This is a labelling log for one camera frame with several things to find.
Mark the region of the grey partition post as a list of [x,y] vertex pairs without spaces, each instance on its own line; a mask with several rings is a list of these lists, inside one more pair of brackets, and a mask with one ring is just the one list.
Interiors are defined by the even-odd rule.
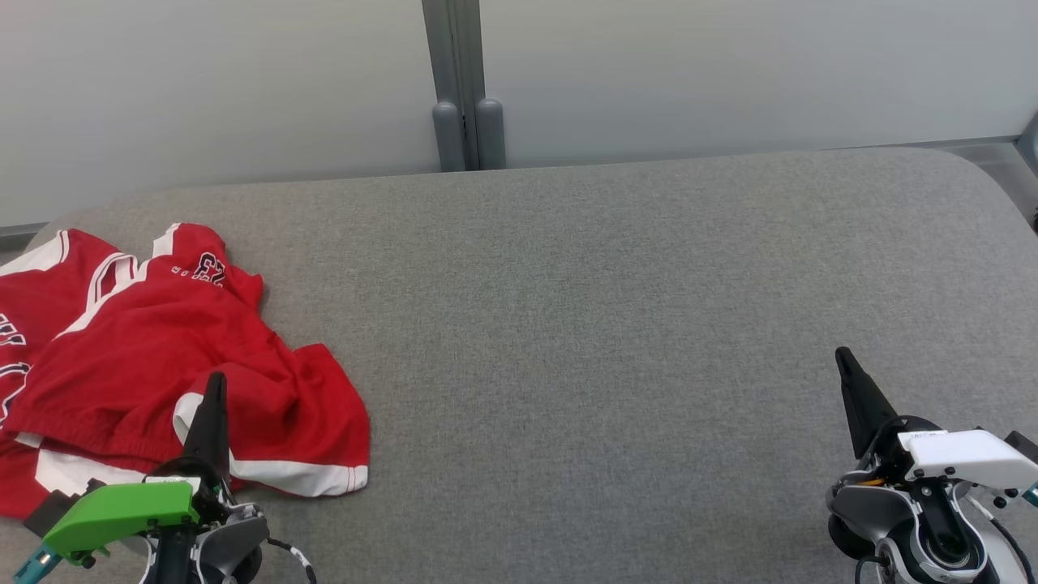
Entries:
[[420,0],[436,104],[431,108],[442,171],[503,170],[504,108],[489,98],[479,0]]

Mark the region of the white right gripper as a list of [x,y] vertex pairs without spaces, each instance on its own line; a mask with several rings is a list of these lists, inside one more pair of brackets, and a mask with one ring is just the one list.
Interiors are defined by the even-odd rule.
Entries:
[[898,415],[849,347],[835,349],[847,428],[859,470],[886,486],[965,482],[1004,492],[1038,484],[1038,461],[982,428],[949,432]]

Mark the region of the red shorts with white trim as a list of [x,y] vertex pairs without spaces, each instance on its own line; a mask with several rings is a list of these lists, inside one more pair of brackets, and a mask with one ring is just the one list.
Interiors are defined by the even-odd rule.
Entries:
[[263,278],[233,265],[215,230],[171,225],[44,347],[16,397],[4,428],[37,448],[38,484],[132,482],[174,458],[222,371],[234,479],[296,496],[366,486],[366,407],[327,346],[288,347],[263,298]]

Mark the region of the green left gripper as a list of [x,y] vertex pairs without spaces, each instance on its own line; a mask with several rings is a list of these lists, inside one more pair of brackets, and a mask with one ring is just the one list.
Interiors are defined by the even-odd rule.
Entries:
[[170,530],[196,539],[229,516],[229,467],[227,380],[215,371],[204,385],[182,456],[162,463],[140,482],[89,488],[40,540],[64,559],[84,563],[130,536],[158,539]]

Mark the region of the grey fabric sofa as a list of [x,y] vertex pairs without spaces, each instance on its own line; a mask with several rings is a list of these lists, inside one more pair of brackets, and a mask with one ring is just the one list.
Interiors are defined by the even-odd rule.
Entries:
[[1038,441],[1038,235],[939,149],[172,190],[31,245],[181,221],[367,406],[362,491],[242,495],[321,584],[851,584],[840,346],[900,414]]

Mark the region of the red Bulls jersey white sleeves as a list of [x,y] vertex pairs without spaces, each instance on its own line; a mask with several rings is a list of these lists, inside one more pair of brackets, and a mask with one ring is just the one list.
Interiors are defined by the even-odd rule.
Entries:
[[4,428],[28,373],[50,341],[137,266],[98,237],[59,230],[0,267],[0,517],[25,520],[48,494],[36,481],[37,448]]

